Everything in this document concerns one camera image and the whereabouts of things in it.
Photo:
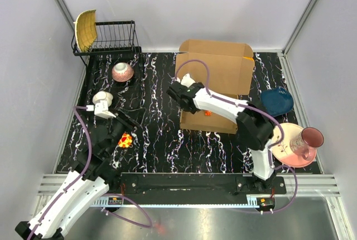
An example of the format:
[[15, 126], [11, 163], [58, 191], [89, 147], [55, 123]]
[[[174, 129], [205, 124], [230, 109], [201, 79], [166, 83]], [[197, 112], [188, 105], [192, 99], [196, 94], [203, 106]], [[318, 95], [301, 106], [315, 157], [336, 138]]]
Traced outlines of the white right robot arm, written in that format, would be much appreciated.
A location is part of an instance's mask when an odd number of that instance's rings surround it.
[[198, 110], [211, 111], [237, 124], [237, 139], [252, 155], [253, 186], [259, 193], [268, 192], [276, 176], [272, 148], [284, 139], [279, 122], [260, 103], [233, 99], [207, 88], [199, 89], [192, 101]]

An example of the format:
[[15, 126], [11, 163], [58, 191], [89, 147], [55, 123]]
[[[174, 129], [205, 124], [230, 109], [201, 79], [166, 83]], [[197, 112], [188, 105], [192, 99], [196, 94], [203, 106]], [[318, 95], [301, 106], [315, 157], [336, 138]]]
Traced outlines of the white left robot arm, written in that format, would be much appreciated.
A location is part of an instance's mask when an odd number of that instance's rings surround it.
[[124, 133], [139, 124], [122, 111], [109, 116], [113, 119], [111, 131], [96, 127], [89, 132], [83, 127], [88, 150], [78, 156], [64, 183], [44, 208], [30, 221], [16, 226], [22, 239], [64, 239], [65, 230], [97, 199], [120, 188], [119, 177], [109, 171], [111, 155]]

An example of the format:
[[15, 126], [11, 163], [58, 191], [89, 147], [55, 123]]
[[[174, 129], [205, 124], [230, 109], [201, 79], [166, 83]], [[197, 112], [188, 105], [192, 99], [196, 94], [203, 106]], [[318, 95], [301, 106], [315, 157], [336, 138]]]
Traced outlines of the brown cardboard box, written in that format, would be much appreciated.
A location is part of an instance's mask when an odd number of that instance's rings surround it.
[[[194, 40], [184, 41], [176, 56], [177, 77], [189, 73], [196, 82], [206, 83], [211, 91], [237, 99], [248, 95], [255, 62], [242, 57], [252, 57], [252, 48], [243, 43]], [[195, 114], [181, 112], [180, 128], [195, 131], [235, 134], [238, 126], [218, 114], [205, 116], [204, 110]]]

